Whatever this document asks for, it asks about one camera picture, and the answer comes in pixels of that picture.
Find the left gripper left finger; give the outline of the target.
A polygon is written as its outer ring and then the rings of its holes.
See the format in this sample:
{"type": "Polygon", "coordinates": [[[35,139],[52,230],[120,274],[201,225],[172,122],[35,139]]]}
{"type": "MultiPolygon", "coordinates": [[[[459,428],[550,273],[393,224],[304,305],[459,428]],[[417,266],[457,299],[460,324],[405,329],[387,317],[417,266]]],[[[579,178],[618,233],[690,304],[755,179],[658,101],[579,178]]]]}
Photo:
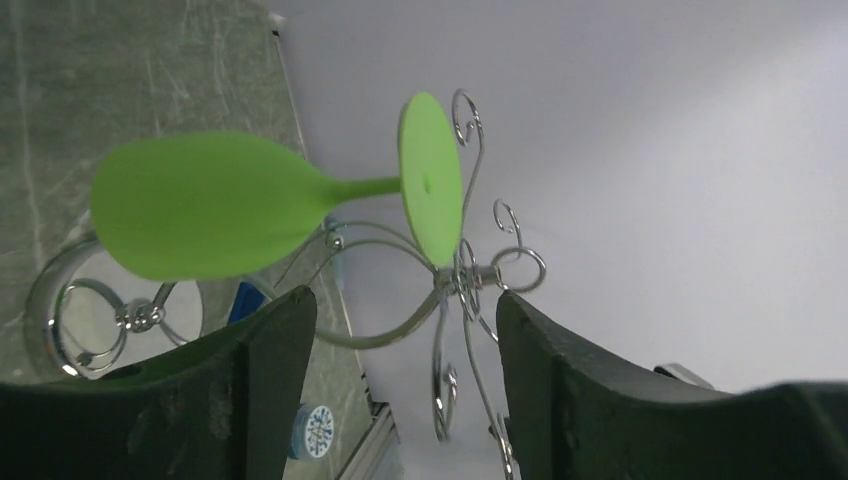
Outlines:
{"type": "Polygon", "coordinates": [[[297,287],[97,380],[1,388],[5,479],[279,479],[313,346],[297,287]]]}

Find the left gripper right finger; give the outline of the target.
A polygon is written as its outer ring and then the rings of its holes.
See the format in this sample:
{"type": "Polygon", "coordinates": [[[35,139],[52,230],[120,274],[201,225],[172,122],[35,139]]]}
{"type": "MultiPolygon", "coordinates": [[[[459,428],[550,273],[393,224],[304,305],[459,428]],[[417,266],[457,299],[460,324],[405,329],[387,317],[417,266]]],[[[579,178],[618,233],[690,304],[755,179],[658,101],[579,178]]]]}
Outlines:
{"type": "Polygon", "coordinates": [[[640,367],[513,292],[496,323],[508,433],[525,479],[843,479],[847,386],[741,394],[640,367]]]}

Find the green plastic wine glass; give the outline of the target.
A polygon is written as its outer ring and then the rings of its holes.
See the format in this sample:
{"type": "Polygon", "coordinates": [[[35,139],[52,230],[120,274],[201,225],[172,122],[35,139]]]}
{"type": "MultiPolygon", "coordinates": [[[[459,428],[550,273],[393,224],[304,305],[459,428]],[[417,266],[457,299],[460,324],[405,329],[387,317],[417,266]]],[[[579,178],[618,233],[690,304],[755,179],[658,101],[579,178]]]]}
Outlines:
{"type": "Polygon", "coordinates": [[[343,203],[397,193],[418,250],[444,265],[462,232],[463,186],[451,122],[430,93],[404,105],[397,156],[397,176],[341,180],[241,131],[137,140],[98,166],[90,215],[102,246],[135,275],[210,280],[270,266],[343,203]]]}

